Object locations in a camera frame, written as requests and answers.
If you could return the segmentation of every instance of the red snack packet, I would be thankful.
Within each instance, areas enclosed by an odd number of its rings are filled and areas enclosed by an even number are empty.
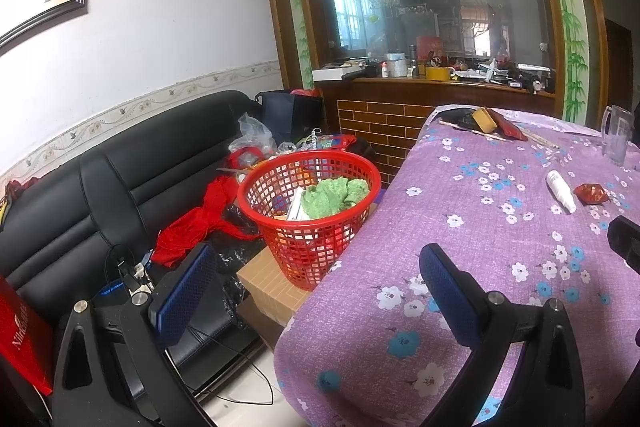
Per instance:
[[[491,115],[491,118],[494,119],[495,123],[498,125],[498,128],[502,131],[507,138],[513,138],[516,140],[520,140],[523,142],[529,141],[529,138],[524,136],[519,127],[511,123],[505,117],[503,117],[499,112],[494,111],[493,109],[486,108],[487,113]]]
[[[53,331],[0,277],[0,355],[42,394],[53,391]]]
[[[584,204],[599,204],[609,201],[604,188],[598,184],[583,183],[579,187],[575,187],[574,194]]]

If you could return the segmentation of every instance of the bottle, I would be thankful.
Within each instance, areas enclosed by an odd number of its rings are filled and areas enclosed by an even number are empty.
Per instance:
[[[411,59],[411,67],[413,68],[412,77],[418,78],[418,46],[409,45],[409,58]]]
[[[546,175],[546,184],[549,185],[549,188],[556,197],[556,200],[562,203],[562,206],[569,211],[569,214],[573,214],[577,210],[574,197],[571,194],[571,188],[569,188],[566,181],[562,179],[560,172],[549,172],[549,174]]]

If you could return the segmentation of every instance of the purple tablecloth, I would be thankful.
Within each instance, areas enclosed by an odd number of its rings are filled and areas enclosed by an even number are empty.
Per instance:
[[[561,152],[439,124],[414,146],[276,346],[282,392],[311,425],[420,425],[459,372],[469,350],[456,343],[419,275],[428,243],[514,303],[561,299],[580,351],[588,418],[611,404],[640,358],[640,276],[609,249],[606,231],[620,214],[640,221],[633,169],[640,152],[629,147],[619,168],[594,137],[533,130]],[[551,169],[572,188],[602,184],[611,201],[567,213],[546,187]],[[512,346],[478,421],[497,411],[519,350]]]

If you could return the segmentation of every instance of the wooden door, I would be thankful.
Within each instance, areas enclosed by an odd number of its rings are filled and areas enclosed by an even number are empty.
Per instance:
[[[607,44],[609,47],[608,105],[617,105],[631,111],[634,95],[634,51],[631,31],[609,19]]]

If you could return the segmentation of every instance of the white wall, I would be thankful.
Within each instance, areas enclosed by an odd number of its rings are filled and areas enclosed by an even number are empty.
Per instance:
[[[122,102],[275,59],[269,0],[88,0],[0,55],[0,172]]]
[[[602,0],[607,19],[631,30],[634,52],[634,99],[632,107],[640,102],[640,0]]]

